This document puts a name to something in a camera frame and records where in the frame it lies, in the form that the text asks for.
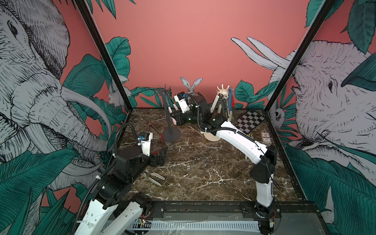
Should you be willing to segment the black steel tongs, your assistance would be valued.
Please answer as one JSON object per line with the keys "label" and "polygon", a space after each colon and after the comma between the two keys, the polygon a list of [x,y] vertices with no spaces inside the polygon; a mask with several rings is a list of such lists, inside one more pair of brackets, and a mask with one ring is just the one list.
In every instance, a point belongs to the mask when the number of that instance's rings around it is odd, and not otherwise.
{"label": "black steel tongs", "polygon": [[225,99],[225,98],[222,99],[222,111],[223,111],[223,115],[226,116],[226,118],[229,121],[231,121],[232,117],[231,117],[231,111],[230,111],[228,99]]}

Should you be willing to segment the grey utensil rack stand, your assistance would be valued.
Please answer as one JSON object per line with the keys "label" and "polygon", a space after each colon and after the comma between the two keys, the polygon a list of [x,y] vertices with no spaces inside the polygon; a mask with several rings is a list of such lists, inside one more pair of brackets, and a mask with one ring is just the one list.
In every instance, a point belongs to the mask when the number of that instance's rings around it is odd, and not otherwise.
{"label": "grey utensil rack stand", "polygon": [[166,121],[167,121],[167,128],[162,132],[162,137],[166,142],[174,143],[180,139],[181,131],[177,127],[174,127],[171,124],[170,112],[169,112],[170,106],[167,101],[166,91],[167,91],[166,87],[159,88],[159,95],[162,97],[164,112],[165,112]]}

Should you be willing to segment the black front rail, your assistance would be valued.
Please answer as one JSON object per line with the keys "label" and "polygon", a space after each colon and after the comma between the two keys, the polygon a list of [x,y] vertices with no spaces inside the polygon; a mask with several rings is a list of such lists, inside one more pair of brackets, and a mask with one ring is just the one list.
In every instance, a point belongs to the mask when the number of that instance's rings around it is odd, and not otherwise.
{"label": "black front rail", "polygon": [[[315,203],[311,201],[276,201],[270,210],[274,218],[281,218],[287,213],[318,213]],[[153,218],[167,218],[178,215],[224,215],[240,214],[243,218],[260,220],[256,214],[254,201],[152,201],[151,215]]]}

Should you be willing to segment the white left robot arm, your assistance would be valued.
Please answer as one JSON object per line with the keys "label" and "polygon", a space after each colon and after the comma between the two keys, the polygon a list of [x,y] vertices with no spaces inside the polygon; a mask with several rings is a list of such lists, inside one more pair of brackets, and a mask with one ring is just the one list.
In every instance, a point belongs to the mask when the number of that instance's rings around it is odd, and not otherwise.
{"label": "white left robot arm", "polygon": [[115,155],[115,170],[102,176],[92,194],[87,211],[75,221],[73,235],[122,235],[137,219],[145,219],[152,212],[152,200],[142,193],[134,195],[128,206],[110,224],[109,217],[130,192],[132,184],[147,167],[165,164],[168,148],[150,155],[138,146],[129,146]]}

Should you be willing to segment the left black frame post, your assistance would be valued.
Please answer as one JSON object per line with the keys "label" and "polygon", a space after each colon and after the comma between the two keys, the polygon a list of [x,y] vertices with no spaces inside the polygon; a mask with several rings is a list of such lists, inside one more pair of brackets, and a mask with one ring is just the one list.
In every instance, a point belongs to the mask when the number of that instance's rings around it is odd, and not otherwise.
{"label": "left black frame post", "polygon": [[118,73],[116,71],[116,68],[114,66],[114,63],[109,55],[109,52],[106,48],[106,45],[103,41],[103,38],[98,30],[98,27],[92,17],[92,14],[90,12],[90,9],[89,9],[89,6],[87,4],[86,1],[83,1],[83,0],[75,0],[74,1],[75,5],[77,6],[82,18],[83,18],[83,21],[85,22],[85,25],[86,27],[88,28],[95,44],[96,44],[96,47],[97,49],[99,50],[99,53],[110,73],[110,76],[111,78],[113,79],[120,95],[121,95],[121,98],[125,104],[125,106],[127,107],[128,111],[133,111],[133,107],[130,103],[130,100],[126,94],[126,92],[124,91],[124,86],[123,84],[121,83],[120,81],[120,78],[118,76]]}

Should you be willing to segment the pink tongs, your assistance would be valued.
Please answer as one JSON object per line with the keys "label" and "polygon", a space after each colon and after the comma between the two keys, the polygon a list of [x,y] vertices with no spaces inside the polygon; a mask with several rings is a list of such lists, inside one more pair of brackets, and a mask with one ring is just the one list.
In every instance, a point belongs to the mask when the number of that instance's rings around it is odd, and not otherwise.
{"label": "pink tongs", "polygon": [[[164,94],[165,94],[165,98],[166,98],[166,101],[167,101],[168,111],[169,111],[170,114],[172,114],[172,112],[173,112],[172,106],[174,105],[174,103],[173,103],[173,101],[170,100],[167,92],[165,92]],[[172,118],[173,124],[176,125],[177,124],[176,120],[172,116],[170,116],[170,117]]]}

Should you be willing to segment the red steel tongs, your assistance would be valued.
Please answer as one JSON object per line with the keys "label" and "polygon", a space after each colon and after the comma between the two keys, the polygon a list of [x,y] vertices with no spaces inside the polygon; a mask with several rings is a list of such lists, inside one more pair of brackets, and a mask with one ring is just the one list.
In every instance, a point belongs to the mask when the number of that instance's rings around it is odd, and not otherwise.
{"label": "red steel tongs", "polygon": [[164,139],[163,139],[162,133],[155,127],[155,125],[152,124],[152,122],[148,122],[148,124],[147,124],[147,132],[151,132],[151,133],[155,132],[155,133],[157,133],[159,135],[161,144],[164,143]]}

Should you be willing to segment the cream steel tongs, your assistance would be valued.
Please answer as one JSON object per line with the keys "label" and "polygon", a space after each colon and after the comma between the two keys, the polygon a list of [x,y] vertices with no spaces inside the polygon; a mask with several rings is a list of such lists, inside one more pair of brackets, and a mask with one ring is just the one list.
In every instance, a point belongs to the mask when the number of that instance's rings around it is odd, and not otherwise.
{"label": "cream steel tongs", "polygon": [[211,106],[211,113],[214,113],[216,110],[217,113],[221,114],[223,109],[224,109],[223,95],[222,94],[216,95]]}

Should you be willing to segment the cream utensil rack stand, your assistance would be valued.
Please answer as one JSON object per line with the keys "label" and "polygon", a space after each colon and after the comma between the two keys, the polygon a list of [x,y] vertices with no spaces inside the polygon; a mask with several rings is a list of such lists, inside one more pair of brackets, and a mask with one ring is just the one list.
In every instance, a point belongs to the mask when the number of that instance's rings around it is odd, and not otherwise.
{"label": "cream utensil rack stand", "polygon": [[[227,88],[225,88],[224,85],[222,85],[221,88],[217,87],[217,95],[222,94],[223,98],[228,99],[229,88],[230,88],[229,85],[227,86]],[[213,122],[214,124],[219,124],[220,121],[227,119],[226,116],[223,115],[223,111],[221,112],[221,114],[219,114],[215,110],[215,112],[211,114],[212,114],[211,122]]]}

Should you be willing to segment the playing card box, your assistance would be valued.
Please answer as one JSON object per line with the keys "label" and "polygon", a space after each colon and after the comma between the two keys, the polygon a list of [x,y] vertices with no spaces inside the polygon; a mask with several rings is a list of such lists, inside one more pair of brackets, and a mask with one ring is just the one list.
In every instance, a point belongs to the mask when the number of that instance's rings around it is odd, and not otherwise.
{"label": "playing card box", "polygon": [[263,144],[270,146],[272,144],[272,139],[267,132],[261,132],[261,141]]}

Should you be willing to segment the black white chessboard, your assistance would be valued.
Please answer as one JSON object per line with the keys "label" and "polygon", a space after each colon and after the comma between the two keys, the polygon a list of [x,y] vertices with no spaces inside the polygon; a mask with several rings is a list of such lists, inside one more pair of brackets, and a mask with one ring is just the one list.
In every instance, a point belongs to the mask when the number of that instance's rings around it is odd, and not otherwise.
{"label": "black white chessboard", "polygon": [[265,117],[260,113],[256,111],[248,111],[237,120],[236,128],[244,134],[249,135],[264,120]]}

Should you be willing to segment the cream tipped tongs near left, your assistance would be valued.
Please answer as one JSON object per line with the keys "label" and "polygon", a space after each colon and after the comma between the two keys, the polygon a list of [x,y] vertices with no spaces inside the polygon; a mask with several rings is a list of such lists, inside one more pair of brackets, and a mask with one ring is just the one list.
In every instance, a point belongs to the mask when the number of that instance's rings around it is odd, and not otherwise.
{"label": "cream tipped tongs near left", "polygon": [[142,173],[142,176],[145,177],[148,181],[150,181],[151,183],[161,187],[162,184],[160,183],[160,181],[164,182],[165,181],[165,177],[159,175],[158,173],[155,173],[155,172],[149,172],[148,170],[145,170],[143,173]]}

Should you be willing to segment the black enclosure frame post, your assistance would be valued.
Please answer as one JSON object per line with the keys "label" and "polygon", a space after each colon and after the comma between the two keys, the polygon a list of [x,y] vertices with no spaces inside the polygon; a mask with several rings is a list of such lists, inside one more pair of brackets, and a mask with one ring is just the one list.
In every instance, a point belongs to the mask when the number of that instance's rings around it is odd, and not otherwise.
{"label": "black enclosure frame post", "polygon": [[269,112],[272,105],[278,98],[279,94],[281,93],[282,89],[285,87],[286,83],[288,82],[289,78],[292,76],[292,73],[298,66],[301,58],[305,54],[307,48],[309,47],[310,43],[312,42],[313,38],[317,34],[318,30],[320,29],[322,23],[325,21],[325,18],[327,17],[328,13],[336,3],[335,0],[327,0],[323,1],[318,9],[318,12],[316,13],[315,17],[313,18],[313,21],[311,25],[309,26],[309,29],[307,30],[302,42],[300,43],[299,47],[296,50],[296,53],[290,62],[289,66],[287,67],[285,73],[283,74],[281,80],[278,83],[278,86],[276,87],[276,90],[272,94],[272,97],[268,101],[267,105],[264,108],[265,112]]}

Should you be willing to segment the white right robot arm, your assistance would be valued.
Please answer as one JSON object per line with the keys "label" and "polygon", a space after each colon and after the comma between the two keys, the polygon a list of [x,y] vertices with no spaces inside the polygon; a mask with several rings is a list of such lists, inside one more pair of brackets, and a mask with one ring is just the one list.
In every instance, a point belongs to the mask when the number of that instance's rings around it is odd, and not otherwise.
{"label": "white right robot arm", "polygon": [[277,163],[277,148],[253,140],[225,116],[211,112],[201,95],[193,96],[181,92],[174,96],[174,100],[179,103],[179,108],[171,113],[171,117],[176,120],[177,125],[195,122],[200,132],[210,133],[227,141],[251,160],[254,167],[250,170],[250,176],[256,182],[257,206],[270,208],[274,202],[272,183]]}

